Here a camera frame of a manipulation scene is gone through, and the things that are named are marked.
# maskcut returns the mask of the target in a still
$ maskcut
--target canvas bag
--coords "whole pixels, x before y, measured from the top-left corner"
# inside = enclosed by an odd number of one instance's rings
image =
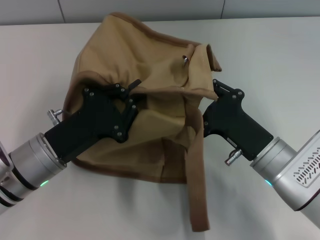
[[[139,79],[130,94],[146,98],[137,104],[139,113],[125,143],[101,139],[73,163],[112,176],[187,183],[192,230],[208,230],[198,106],[203,97],[217,99],[212,71],[221,67],[210,45],[158,33],[123,13],[110,14],[76,58],[63,109],[76,112],[91,82],[127,88]]]

